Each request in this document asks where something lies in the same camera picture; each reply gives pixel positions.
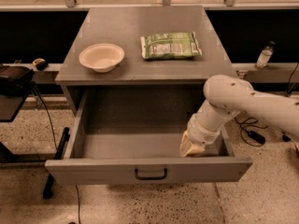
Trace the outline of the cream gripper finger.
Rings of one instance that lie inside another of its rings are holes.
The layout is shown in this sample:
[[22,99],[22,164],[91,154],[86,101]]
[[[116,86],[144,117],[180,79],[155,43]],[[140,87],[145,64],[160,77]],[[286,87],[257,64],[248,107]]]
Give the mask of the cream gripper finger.
[[185,155],[187,150],[188,150],[188,141],[189,141],[189,136],[187,132],[184,132],[181,138],[181,143],[179,147],[179,154],[180,155]]
[[180,156],[181,157],[194,157],[205,151],[205,144],[196,144],[191,140],[185,140],[180,145]]

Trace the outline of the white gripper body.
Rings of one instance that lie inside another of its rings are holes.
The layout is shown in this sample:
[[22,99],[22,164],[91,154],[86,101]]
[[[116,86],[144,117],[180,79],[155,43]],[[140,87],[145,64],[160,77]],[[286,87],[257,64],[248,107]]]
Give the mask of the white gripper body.
[[187,124],[187,134],[189,139],[196,145],[211,145],[221,134],[220,131],[207,130],[195,117],[192,115]]

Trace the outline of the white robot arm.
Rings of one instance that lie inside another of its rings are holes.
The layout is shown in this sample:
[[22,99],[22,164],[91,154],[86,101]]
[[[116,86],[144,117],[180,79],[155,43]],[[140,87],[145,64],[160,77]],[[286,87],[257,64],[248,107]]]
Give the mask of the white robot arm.
[[179,154],[197,157],[221,134],[221,127],[240,112],[278,127],[299,139],[299,100],[256,91],[244,79],[216,75],[203,88],[205,101],[188,121]]

